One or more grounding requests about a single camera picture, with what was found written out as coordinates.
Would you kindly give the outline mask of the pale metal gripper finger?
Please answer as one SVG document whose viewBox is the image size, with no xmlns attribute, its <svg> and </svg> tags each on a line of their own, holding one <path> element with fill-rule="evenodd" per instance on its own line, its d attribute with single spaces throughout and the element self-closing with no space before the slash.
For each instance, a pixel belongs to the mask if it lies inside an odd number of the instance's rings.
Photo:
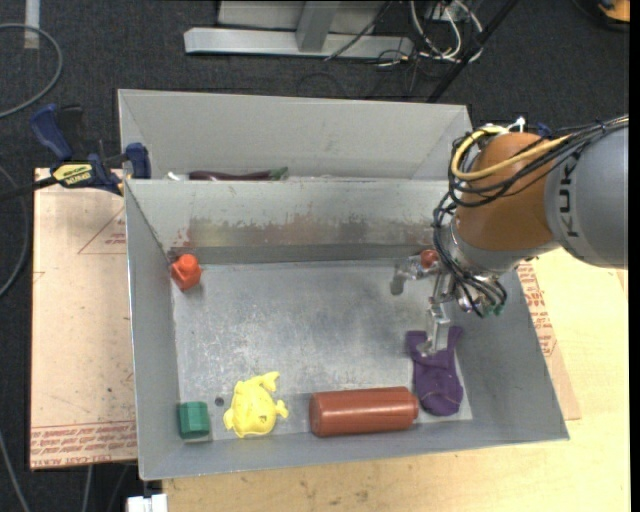
<svg viewBox="0 0 640 512">
<path fill-rule="evenodd" d="M 445 350 L 448 346 L 450 318 L 442 305 L 433 306 L 433 347 L 435 351 Z"/>
<path fill-rule="evenodd" d="M 432 307 L 426 312 L 425 342 L 422 352 L 431 355 L 435 352 L 437 338 L 437 314 Z"/>
</svg>

